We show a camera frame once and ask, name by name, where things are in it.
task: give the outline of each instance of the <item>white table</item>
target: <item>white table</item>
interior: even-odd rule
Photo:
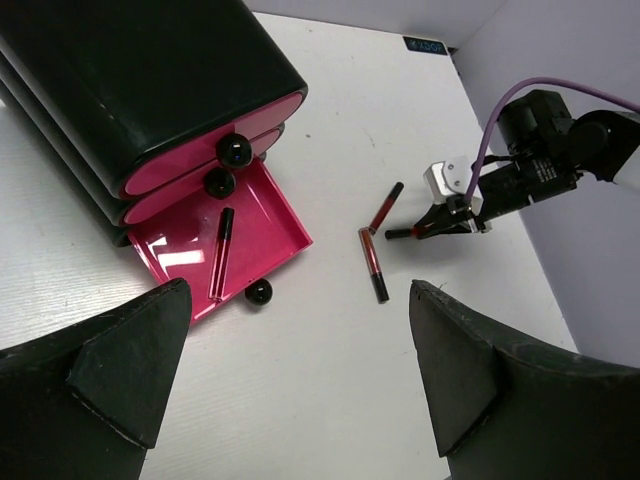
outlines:
[[[408,319],[411,279],[575,350],[517,214],[487,235],[376,247],[391,301],[377,304],[356,234],[396,181],[383,227],[427,209],[434,161],[474,155],[480,128],[450,58],[400,36],[260,15],[310,86],[267,160],[315,244],[270,277],[261,313],[237,299],[192,329],[145,479],[436,479]],[[151,289],[0,103],[0,348]]]

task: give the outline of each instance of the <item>black knob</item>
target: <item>black knob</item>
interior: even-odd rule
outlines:
[[[222,200],[236,189],[236,177],[222,167],[216,167],[204,177],[204,189],[213,198]]]
[[[239,169],[249,166],[253,160],[253,149],[245,137],[231,133],[218,142],[216,155],[225,167]]]
[[[244,296],[249,302],[261,307],[271,301],[273,287],[267,280],[261,278],[245,289]]]

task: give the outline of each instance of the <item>gray wall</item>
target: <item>gray wall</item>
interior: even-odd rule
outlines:
[[[455,61],[483,122],[509,87],[538,75],[640,102],[639,25],[638,0],[508,0]],[[613,108],[559,91],[576,116]],[[583,179],[522,217],[580,351],[640,367],[640,196]]]
[[[506,0],[245,0],[257,12],[423,35],[460,46]]]

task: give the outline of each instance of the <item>black label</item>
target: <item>black label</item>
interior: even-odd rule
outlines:
[[[402,37],[407,48],[412,52],[435,53],[436,55],[448,55],[447,47],[442,42],[423,40],[422,38]]]

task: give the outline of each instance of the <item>pink panel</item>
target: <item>pink panel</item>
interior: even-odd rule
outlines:
[[[129,178],[125,193],[148,193],[210,161],[218,141],[229,133],[252,139],[277,127],[298,109],[302,99],[302,94],[294,93],[149,160]]]
[[[199,190],[132,227],[129,238],[158,283],[182,277],[193,297],[192,324],[311,245],[312,240],[263,162],[238,172],[236,191],[216,200]],[[235,209],[222,303],[209,298],[220,213]]]
[[[253,147],[254,154],[260,155],[267,151],[279,137],[280,130],[275,129],[253,140],[251,146]],[[143,222],[177,201],[201,189],[204,176],[218,165],[217,160],[208,162],[192,172],[183,175],[174,182],[151,192],[131,207],[131,210],[129,210],[124,217],[124,222],[128,225]]]

